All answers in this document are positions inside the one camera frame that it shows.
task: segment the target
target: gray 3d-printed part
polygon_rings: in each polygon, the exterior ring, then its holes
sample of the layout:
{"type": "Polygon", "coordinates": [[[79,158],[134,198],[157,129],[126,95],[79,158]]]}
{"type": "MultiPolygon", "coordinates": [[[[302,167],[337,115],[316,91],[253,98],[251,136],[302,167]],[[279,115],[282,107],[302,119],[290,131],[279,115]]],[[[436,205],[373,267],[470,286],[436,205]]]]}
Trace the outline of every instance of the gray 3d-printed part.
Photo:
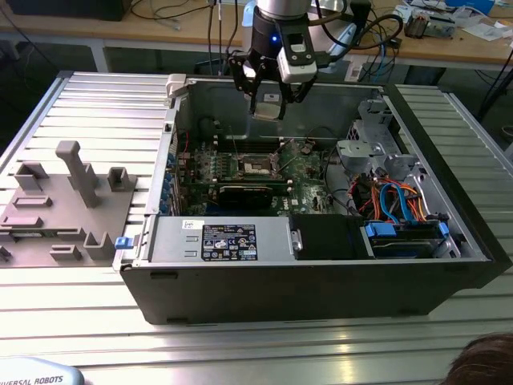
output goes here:
{"type": "Polygon", "coordinates": [[[14,178],[25,192],[41,192],[38,179],[46,179],[48,175],[40,163],[24,162],[14,174],[14,178]]]}
{"type": "Polygon", "coordinates": [[[66,163],[68,170],[70,170],[73,186],[79,191],[86,207],[92,209],[98,205],[99,199],[80,160],[79,150],[80,144],[76,140],[61,140],[55,150],[55,155],[66,163]]]}
{"type": "Polygon", "coordinates": [[[16,198],[13,205],[17,209],[29,209],[33,207],[49,207],[51,203],[50,197],[42,195],[16,198]]]}
{"type": "Polygon", "coordinates": [[[50,255],[56,261],[69,261],[82,259],[82,254],[75,245],[52,245],[50,255]]]}
{"type": "MultiPolygon", "coordinates": [[[[84,166],[84,169],[86,170],[87,179],[89,180],[89,182],[91,182],[91,185],[93,186],[93,188],[96,188],[96,186],[98,185],[98,177],[96,176],[93,166],[90,163],[84,163],[83,166],[84,166]]],[[[73,178],[71,176],[69,176],[67,179],[70,181],[71,187],[74,190],[76,190],[77,187],[73,183],[73,178]]]]}
{"type": "Polygon", "coordinates": [[[73,231],[58,231],[57,237],[63,241],[83,241],[86,239],[86,232],[82,228],[73,231]]]}
{"type": "Polygon", "coordinates": [[[111,167],[107,174],[107,180],[111,186],[111,191],[114,193],[130,191],[134,188],[125,167],[111,167]]]}
{"type": "MultiPolygon", "coordinates": [[[[100,239],[108,232],[111,239],[123,236],[123,227],[127,219],[133,189],[128,192],[112,192],[105,174],[98,175],[98,187],[95,192],[102,204],[88,209],[80,194],[75,191],[67,175],[49,174],[47,179],[38,180],[44,194],[53,201],[50,207],[17,209],[13,202],[20,197],[32,197],[18,188],[10,203],[0,215],[0,245],[5,245],[12,258],[10,267],[57,267],[57,266],[107,266],[111,260],[94,260],[84,249],[86,233],[93,233],[100,239]],[[40,217],[40,228],[3,228],[5,217],[40,217]],[[71,233],[60,236],[60,232],[71,233]],[[76,245],[82,254],[80,261],[56,261],[50,255],[52,245],[63,243],[76,245]]],[[[137,178],[129,176],[132,186],[137,178]]],[[[0,259],[0,267],[5,262],[0,259]]]]}
{"type": "Polygon", "coordinates": [[[5,262],[9,261],[10,253],[5,247],[0,246],[0,258],[5,262]]]}
{"type": "Polygon", "coordinates": [[[2,227],[16,228],[38,228],[42,226],[40,217],[5,217],[2,221],[2,227]]]}
{"type": "Polygon", "coordinates": [[[13,237],[11,234],[9,233],[6,233],[6,232],[0,232],[0,242],[2,243],[5,243],[5,242],[16,242],[16,238],[13,237]]]}
{"type": "Polygon", "coordinates": [[[108,233],[103,233],[100,244],[95,240],[92,233],[88,233],[83,243],[83,248],[89,253],[93,260],[109,260],[114,258],[115,247],[108,233]]]}

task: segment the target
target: blue latch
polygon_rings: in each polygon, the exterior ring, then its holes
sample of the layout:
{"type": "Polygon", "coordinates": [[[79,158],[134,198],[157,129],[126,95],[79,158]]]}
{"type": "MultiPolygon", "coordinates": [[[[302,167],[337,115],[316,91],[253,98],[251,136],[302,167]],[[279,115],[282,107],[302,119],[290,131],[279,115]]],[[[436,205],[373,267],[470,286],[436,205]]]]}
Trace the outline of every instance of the blue latch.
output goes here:
{"type": "Polygon", "coordinates": [[[114,247],[116,250],[129,250],[134,248],[134,238],[117,237],[114,247]]]}
{"type": "Polygon", "coordinates": [[[394,224],[386,222],[369,222],[366,225],[367,237],[396,237],[394,224]]]}
{"type": "Polygon", "coordinates": [[[444,222],[440,222],[438,227],[440,228],[440,233],[442,233],[444,237],[447,237],[449,235],[449,228],[444,222]]]}

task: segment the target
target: paper on desk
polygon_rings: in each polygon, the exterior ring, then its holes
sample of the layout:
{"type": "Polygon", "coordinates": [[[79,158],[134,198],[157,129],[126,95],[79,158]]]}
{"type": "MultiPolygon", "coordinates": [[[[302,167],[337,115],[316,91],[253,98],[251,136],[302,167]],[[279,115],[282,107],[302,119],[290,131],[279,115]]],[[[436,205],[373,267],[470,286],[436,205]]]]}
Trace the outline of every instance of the paper on desk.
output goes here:
{"type": "Polygon", "coordinates": [[[488,42],[497,40],[503,37],[503,32],[499,28],[488,26],[486,24],[478,24],[476,26],[469,26],[463,28],[465,32],[477,36],[478,38],[485,39],[488,42]]]}
{"type": "Polygon", "coordinates": [[[513,36],[513,29],[511,29],[510,26],[505,26],[501,22],[495,22],[494,27],[500,29],[500,31],[503,33],[503,38],[510,38],[513,36]]]}

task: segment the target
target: wooden desk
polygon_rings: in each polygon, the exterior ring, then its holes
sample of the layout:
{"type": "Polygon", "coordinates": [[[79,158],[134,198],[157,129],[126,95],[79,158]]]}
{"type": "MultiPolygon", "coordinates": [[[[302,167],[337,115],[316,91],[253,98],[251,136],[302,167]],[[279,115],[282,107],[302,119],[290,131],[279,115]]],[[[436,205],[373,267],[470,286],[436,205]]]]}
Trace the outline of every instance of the wooden desk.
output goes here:
{"type": "MultiPolygon", "coordinates": [[[[379,6],[376,7],[375,11],[378,16],[381,16],[382,14],[390,13],[399,3],[401,2],[398,0],[380,0],[379,6]]],[[[513,18],[513,9],[496,6],[490,13],[490,17],[513,18]]],[[[469,63],[471,65],[470,68],[473,68],[476,63],[503,65],[511,52],[511,48],[508,45],[511,40],[500,38],[493,42],[488,42],[459,28],[453,39],[407,38],[404,35],[404,31],[398,37],[402,39],[398,56],[400,59],[459,63],[458,66],[435,65],[434,67],[461,67],[462,63],[469,63]]],[[[376,55],[377,51],[361,51],[361,53],[376,55]]]]}
{"type": "MultiPolygon", "coordinates": [[[[156,8],[172,4],[169,0],[154,0],[156,8]]],[[[162,14],[178,14],[204,6],[203,0],[191,0],[186,6],[162,11],[162,14]]],[[[178,18],[180,30],[159,24],[154,20],[138,18],[127,13],[121,22],[107,22],[85,18],[56,18],[50,16],[21,16],[12,14],[3,5],[10,19],[36,43],[82,45],[91,48],[98,71],[108,72],[105,47],[143,48],[166,51],[207,51],[208,9],[198,10],[178,18]]],[[[148,1],[136,7],[139,14],[151,17],[148,1]]],[[[232,47],[242,45],[241,26],[244,7],[239,6],[239,27],[232,47]]],[[[222,43],[228,43],[235,22],[235,7],[223,7],[222,43]]],[[[217,9],[212,23],[212,45],[216,46],[219,28],[217,9]]],[[[21,40],[19,33],[0,14],[0,40],[21,40]]]]}
{"type": "MultiPolygon", "coordinates": [[[[399,0],[380,0],[375,2],[376,12],[384,14],[391,12],[399,0]]],[[[156,7],[169,5],[169,0],[155,0],[156,7]]],[[[203,0],[191,0],[186,6],[163,11],[163,14],[176,14],[199,6],[204,6],[203,0]]],[[[105,47],[146,48],[170,51],[206,51],[208,31],[208,9],[180,17],[180,30],[173,30],[153,20],[137,18],[127,14],[122,22],[105,22],[79,18],[54,18],[43,16],[19,16],[12,14],[7,6],[13,22],[27,33],[31,39],[39,43],[64,43],[85,45],[91,48],[98,71],[108,71],[105,47]]],[[[148,1],[137,6],[137,12],[151,16],[148,1]]],[[[233,40],[233,47],[240,47],[242,34],[240,21],[243,7],[239,7],[239,28],[233,40]]],[[[224,7],[224,22],[222,43],[228,42],[235,20],[235,8],[224,7]]],[[[496,7],[491,17],[513,17],[511,8],[496,7]]],[[[218,23],[212,24],[212,44],[218,44],[218,23]]],[[[453,39],[441,38],[407,38],[401,33],[402,46],[397,63],[406,65],[423,65],[428,67],[458,67],[482,70],[498,70],[503,65],[511,48],[506,39],[487,42],[467,32],[458,30],[453,39]]],[[[19,40],[19,34],[0,15],[0,39],[19,40]]],[[[361,66],[372,60],[377,49],[367,51],[352,51],[346,59],[353,67],[361,66]]]]}

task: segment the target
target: motherboard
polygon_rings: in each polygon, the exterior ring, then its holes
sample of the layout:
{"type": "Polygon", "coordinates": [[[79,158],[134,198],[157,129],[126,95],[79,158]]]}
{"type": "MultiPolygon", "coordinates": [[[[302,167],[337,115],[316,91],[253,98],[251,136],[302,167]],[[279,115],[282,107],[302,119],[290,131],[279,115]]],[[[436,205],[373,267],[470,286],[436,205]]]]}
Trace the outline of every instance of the motherboard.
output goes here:
{"type": "Polygon", "coordinates": [[[313,141],[214,140],[178,159],[185,216],[288,216],[334,213],[322,178],[325,151],[313,141]]]}

